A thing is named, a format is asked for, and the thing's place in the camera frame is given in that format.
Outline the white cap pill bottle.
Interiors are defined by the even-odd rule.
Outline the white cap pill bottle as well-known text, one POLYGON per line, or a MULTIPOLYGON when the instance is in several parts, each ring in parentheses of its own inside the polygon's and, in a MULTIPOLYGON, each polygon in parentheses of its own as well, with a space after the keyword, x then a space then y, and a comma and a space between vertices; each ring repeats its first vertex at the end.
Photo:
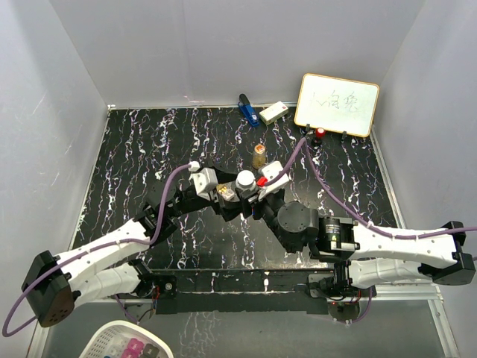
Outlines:
POLYGON ((240 171, 235 180, 235 192, 240 199, 255 195, 257 185, 254 173, 249 170, 240 171))

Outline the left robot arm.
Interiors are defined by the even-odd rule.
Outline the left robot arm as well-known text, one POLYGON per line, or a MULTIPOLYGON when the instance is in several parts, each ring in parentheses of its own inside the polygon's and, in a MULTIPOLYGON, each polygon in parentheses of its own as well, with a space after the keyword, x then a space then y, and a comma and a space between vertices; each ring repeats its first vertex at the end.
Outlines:
POLYGON ((154 279, 126 258, 167 240, 177 229, 174 220, 187 213, 212 207, 224 220, 234 219, 242 213, 239 194, 255 188, 248 170, 233 174, 197 162, 180 166, 159 195, 151 196, 140 213, 119 228, 75 250, 36 255, 18 301, 28 302, 41 327, 51 327, 98 298, 123 293, 147 297, 154 279))

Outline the yellow clear weekly pill organizer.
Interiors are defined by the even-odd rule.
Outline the yellow clear weekly pill organizer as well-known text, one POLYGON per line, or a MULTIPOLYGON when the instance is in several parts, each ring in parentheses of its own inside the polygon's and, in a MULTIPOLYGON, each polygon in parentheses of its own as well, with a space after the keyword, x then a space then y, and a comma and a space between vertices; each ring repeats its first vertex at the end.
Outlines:
POLYGON ((229 184, 219 184, 216 186, 216 190, 224 201, 235 201, 237 199, 235 191, 229 184))

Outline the clear jar of yellow capsules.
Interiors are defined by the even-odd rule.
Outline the clear jar of yellow capsules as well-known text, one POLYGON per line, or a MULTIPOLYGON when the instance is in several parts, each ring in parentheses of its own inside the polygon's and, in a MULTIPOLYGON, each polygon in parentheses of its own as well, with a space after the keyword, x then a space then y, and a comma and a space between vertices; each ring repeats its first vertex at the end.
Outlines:
POLYGON ((254 147, 252 156, 252 167, 260 169, 267 163, 266 147, 259 143, 254 147))

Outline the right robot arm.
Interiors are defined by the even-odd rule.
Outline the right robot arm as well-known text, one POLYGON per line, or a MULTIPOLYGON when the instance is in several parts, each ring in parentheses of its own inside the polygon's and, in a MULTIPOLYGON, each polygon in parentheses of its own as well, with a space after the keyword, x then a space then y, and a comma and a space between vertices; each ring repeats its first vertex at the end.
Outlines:
POLYGON ((476 264, 462 249, 460 228, 378 234, 348 218, 321 216, 298 201, 285 202, 283 190, 241 194, 244 216, 262 220, 288 253, 308 248, 313 260, 332 264, 332 276, 310 280, 310 290, 329 299, 345 298, 381 283, 429 279, 444 286, 472 282, 476 264))

